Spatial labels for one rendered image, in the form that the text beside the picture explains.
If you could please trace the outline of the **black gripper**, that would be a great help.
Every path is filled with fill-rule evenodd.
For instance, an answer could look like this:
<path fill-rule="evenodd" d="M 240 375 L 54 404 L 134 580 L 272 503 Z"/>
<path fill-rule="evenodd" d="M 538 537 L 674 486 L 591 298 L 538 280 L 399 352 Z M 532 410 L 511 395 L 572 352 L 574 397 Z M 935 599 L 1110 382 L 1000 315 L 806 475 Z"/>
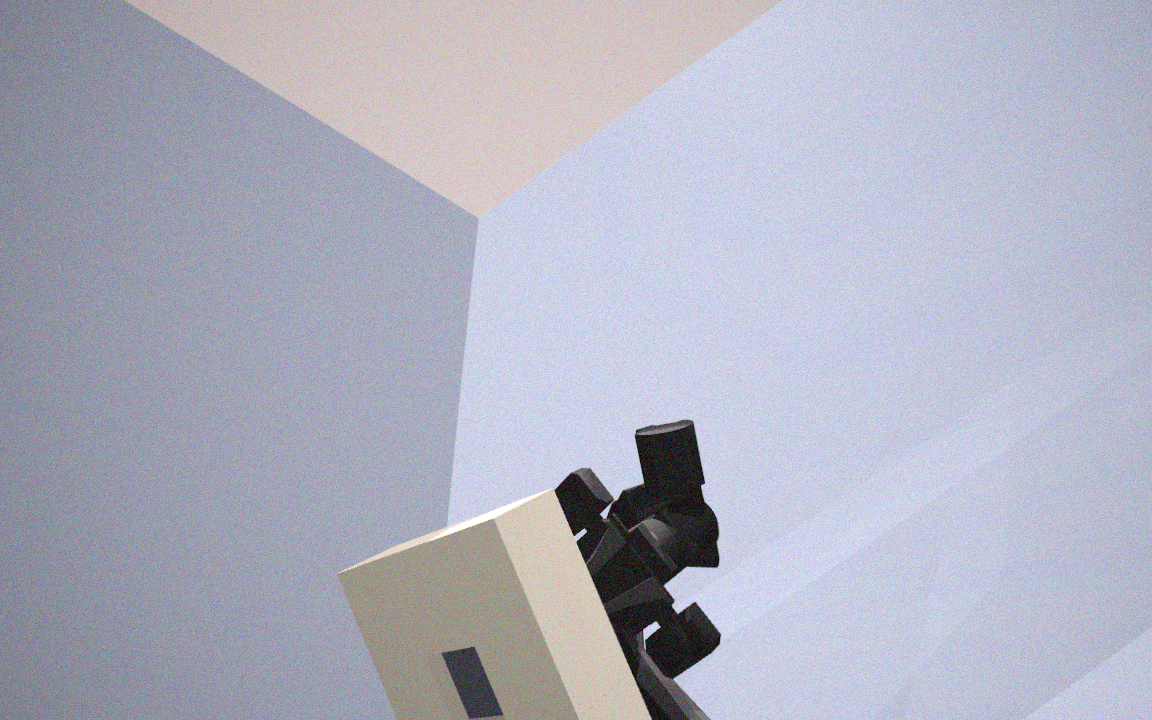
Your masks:
<path fill-rule="evenodd" d="M 647 655 L 666 679 L 675 679 L 720 645 L 721 634 L 692 602 L 677 613 L 664 588 L 691 564 L 697 546 L 691 528 L 664 508 L 630 530 L 615 513 L 600 514 L 613 501 L 590 468 L 569 473 L 554 490 L 591 578 L 602 566 L 624 591 L 602 606 L 611 624 L 635 636 L 655 621 L 660 628 L 645 641 Z"/>

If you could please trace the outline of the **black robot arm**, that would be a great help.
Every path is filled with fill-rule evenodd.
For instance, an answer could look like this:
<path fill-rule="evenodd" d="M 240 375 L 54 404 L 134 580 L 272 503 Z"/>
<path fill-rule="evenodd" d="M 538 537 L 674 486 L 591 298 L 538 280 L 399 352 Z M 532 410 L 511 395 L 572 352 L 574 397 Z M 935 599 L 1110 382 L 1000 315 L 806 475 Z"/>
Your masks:
<path fill-rule="evenodd" d="M 719 524 L 702 494 L 705 480 L 694 420 L 637 429 L 635 440 L 644 484 L 624 490 L 607 518 L 615 513 L 630 530 L 667 508 L 691 528 L 700 548 L 687 567 L 718 568 Z M 605 566 L 592 579 L 602 605 L 624 592 Z M 673 679 L 664 677 L 647 655 L 643 630 L 630 636 L 622 626 L 612 626 L 652 720 L 710 720 Z"/>

